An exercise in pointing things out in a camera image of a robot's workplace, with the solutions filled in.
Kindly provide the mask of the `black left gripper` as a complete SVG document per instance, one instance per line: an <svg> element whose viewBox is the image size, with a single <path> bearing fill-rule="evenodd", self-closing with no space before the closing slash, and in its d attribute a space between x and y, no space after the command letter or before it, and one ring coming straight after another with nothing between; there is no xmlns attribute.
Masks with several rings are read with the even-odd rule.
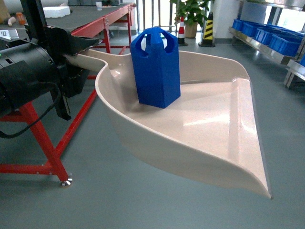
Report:
<svg viewBox="0 0 305 229"><path fill-rule="evenodd" d="M48 53L54 61L54 82L58 84L64 96L71 98L82 92L88 71L69 64L63 56L65 54L74 56L81 51L97 45L99 42L98 38L73 36L66 29L55 27L51 29ZM55 99L55 109L59 118L66 121L71 120L68 107L61 94L58 94Z"/></svg>

